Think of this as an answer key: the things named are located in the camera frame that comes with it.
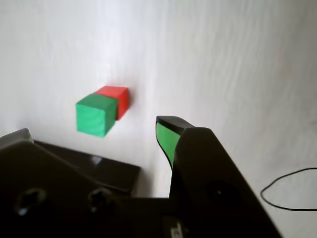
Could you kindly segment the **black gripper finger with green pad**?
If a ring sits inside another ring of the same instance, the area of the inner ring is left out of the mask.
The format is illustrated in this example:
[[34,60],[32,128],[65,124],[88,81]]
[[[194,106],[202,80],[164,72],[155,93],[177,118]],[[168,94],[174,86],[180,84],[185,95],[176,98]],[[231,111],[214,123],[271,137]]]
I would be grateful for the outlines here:
[[280,237],[211,129],[157,116],[156,139],[172,170],[169,197],[190,237]]
[[127,238],[107,190],[34,143],[28,129],[0,139],[3,238]]

